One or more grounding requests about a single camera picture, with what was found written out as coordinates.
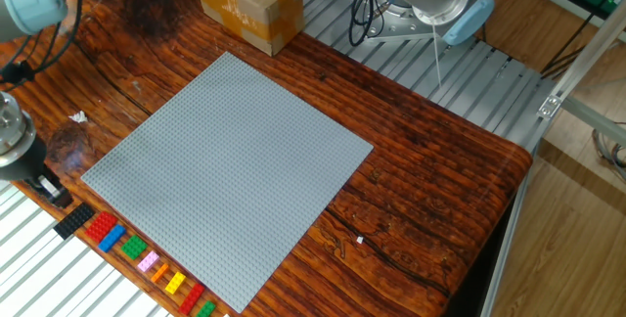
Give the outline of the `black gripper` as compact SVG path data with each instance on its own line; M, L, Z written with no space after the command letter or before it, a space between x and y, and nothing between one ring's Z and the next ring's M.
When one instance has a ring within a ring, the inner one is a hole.
M1 179L5 181L23 180L41 199L57 208L67 208L73 202L67 188L54 173L42 174L46 153L45 143L40 138L35 138L30 148L22 156L1 167Z

